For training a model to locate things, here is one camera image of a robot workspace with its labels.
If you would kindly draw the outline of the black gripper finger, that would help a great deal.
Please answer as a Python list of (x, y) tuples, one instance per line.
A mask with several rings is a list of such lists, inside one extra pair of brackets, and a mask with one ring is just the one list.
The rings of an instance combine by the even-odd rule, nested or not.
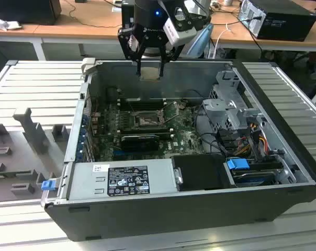
[(173, 47), (170, 51), (166, 51), (166, 45), (159, 43), (159, 51), (161, 55), (161, 63), (160, 63), (160, 73), (159, 77), (163, 77), (164, 75), (164, 66), (166, 63), (170, 61), (176, 61), (179, 58), (179, 55), (181, 54), (184, 44), (179, 45), (177, 47)]
[(127, 60), (136, 62), (137, 64), (136, 75), (141, 76), (141, 60), (146, 50), (146, 44), (145, 42), (140, 43), (137, 46), (137, 50), (133, 51), (129, 44), (131, 37), (132, 37), (132, 28), (128, 28), (128, 29), (119, 28), (118, 29), (118, 40), (122, 48), (123, 54)]

